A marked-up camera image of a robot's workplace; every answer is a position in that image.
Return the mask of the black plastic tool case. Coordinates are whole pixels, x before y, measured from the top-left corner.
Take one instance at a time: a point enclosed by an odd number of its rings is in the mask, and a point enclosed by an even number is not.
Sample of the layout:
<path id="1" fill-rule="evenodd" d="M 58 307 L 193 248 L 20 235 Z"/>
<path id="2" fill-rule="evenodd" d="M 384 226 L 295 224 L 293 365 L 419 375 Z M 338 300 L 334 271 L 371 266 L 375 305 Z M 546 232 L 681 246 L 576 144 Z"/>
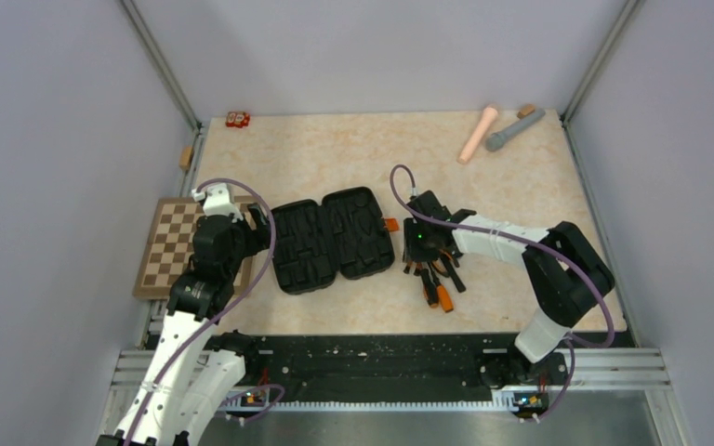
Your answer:
<path id="1" fill-rule="evenodd" d="M 272 209 L 277 232 L 273 267 L 280 289 L 301 295 L 338 275 L 359 280 L 389 269 L 395 251 L 376 195 L 365 186 Z"/>

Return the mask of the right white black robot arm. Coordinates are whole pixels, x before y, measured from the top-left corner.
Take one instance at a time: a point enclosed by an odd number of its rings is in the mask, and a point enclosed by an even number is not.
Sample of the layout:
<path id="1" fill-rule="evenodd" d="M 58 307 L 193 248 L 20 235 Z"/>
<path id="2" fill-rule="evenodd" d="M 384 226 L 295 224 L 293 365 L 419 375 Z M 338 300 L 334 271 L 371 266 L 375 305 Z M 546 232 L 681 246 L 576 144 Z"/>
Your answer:
<path id="1" fill-rule="evenodd" d="M 486 256 L 523 269 L 537 308 L 506 352 L 489 355 L 481 379 L 491 389 L 561 381 L 564 376 L 551 356 L 571 339 L 573 328 L 594 307 L 611 318 L 604 298 L 615 277 L 581 229 L 562 221 L 529 228 L 478 215 L 469 209 L 454 213 L 427 190 L 405 203 L 404 260 L 414 265 L 439 260 L 458 290 L 465 287 L 455 273 L 464 255 Z"/>

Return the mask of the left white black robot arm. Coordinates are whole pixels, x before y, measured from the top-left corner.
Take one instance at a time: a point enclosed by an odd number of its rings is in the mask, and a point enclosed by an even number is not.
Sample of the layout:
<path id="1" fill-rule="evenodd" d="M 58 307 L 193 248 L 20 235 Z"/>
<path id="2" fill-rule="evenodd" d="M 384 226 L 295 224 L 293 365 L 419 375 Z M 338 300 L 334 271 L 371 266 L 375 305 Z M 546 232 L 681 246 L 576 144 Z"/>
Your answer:
<path id="1" fill-rule="evenodd" d="M 185 267 L 174 274 L 163 330 L 150 365 L 126 414 L 99 445 L 196 445 L 228 393 L 257 379 L 261 360 L 252 338 L 226 334 L 200 375 L 193 374 L 227 308 L 244 262 L 271 250 L 276 230 L 262 201 L 201 199 L 191 222 Z"/>

